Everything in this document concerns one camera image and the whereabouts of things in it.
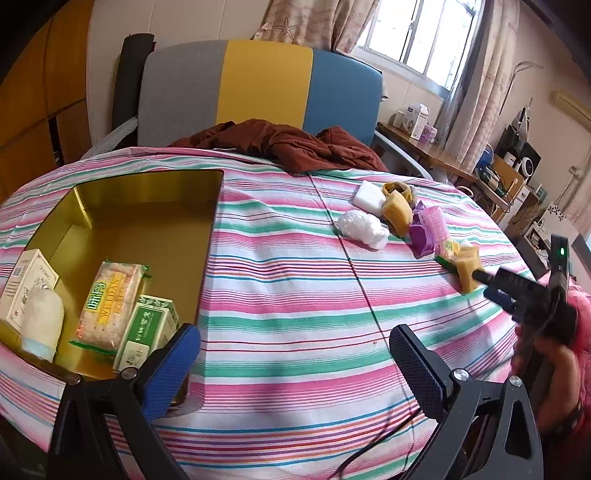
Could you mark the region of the person right hand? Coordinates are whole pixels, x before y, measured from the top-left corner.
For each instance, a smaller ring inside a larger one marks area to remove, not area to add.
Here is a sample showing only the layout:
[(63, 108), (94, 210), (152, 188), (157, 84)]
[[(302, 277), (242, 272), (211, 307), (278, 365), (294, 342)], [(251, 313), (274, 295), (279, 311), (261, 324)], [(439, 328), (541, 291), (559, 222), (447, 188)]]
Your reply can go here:
[(548, 393), (536, 414), (540, 433), (547, 434), (561, 425), (577, 407), (581, 374), (578, 358), (567, 346), (537, 336), (534, 348), (554, 367)]

